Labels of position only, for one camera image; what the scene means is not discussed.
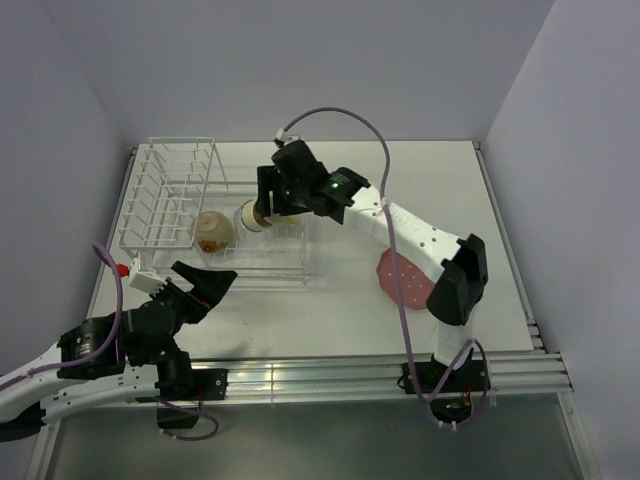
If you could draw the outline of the pink dotted plate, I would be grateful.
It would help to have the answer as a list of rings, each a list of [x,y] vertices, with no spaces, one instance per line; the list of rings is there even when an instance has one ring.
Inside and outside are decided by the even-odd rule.
[[[390,248],[384,250],[376,267],[376,275],[381,290],[394,302],[398,303],[396,282],[392,265]],[[434,288],[434,284],[411,261],[398,254],[400,291],[404,306],[411,310],[427,308],[427,300]]]

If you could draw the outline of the clear drinking glass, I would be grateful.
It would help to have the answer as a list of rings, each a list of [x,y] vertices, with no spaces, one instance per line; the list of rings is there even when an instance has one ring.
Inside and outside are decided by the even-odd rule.
[[[233,226],[235,234],[238,238],[244,236],[244,226],[242,222],[242,213],[240,209],[236,209],[233,213]]]

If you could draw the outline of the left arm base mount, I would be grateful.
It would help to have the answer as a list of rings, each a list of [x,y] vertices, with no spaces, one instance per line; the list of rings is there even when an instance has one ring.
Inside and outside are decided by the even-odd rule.
[[[200,410],[206,401],[224,400],[228,374],[229,371],[224,368],[196,369],[194,385],[178,399],[178,402],[191,402]],[[168,407],[159,407],[156,411],[156,421],[160,429],[178,433],[193,429],[197,423],[197,416],[180,413]]]

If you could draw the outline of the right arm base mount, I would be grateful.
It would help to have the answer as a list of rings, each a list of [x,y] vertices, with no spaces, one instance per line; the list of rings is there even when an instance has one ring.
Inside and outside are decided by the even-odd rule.
[[[445,373],[446,367],[435,360],[415,364],[418,383],[425,397],[430,395]],[[453,370],[429,403],[431,414],[437,421],[456,424],[467,421],[489,405],[491,383],[482,360],[468,359],[462,367]]]

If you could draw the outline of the yellow-green mug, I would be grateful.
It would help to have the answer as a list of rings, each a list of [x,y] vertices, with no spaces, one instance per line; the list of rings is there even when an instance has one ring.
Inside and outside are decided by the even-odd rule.
[[[270,217],[271,224],[274,227],[298,227],[301,223],[301,215],[280,215],[273,214]]]

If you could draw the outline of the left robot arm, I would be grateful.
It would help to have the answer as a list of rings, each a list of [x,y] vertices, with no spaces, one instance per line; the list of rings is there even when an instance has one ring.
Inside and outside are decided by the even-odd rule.
[[[197,375],[175,337],[204,320],[237,278],[233,270],[202,270],[176,261],[190,284],[117,264],[116,310],[87,318],[35,360],[1,380],[1,439],[34,436],[59,419],[119,400],[190,399]]]

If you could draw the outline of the small steel cup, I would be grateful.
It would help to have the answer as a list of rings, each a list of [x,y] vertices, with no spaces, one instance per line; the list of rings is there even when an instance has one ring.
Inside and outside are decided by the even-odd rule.
[[[272,227],[256,210],[256,201],[245,202],[240,208],[240,221],[244,228],[253,233],[259,233]]]

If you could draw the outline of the beige bowl with flower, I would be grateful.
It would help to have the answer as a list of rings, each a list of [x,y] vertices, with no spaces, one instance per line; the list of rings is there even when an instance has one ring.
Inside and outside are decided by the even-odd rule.
[[[205,211],[200,214],[194,227],[194,239],[202,252],[220,252],[228,247],[234,238],[235,229],[227,216],[218,211]]]

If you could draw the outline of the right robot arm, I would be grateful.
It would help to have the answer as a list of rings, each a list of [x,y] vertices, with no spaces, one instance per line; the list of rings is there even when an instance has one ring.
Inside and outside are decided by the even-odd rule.
[[[260,232],[278,220],[312,213],[363,232],[412,262],[433,285],[426,308],[438,321],[434,381],[446,390],[457,388],[468,374],[471,314],[488,282],[483,240],[430,225],[349,168],[328,171],[301,139],[280,142],[271,161],[258,167],[257,197],[241,209],[245,228]]]

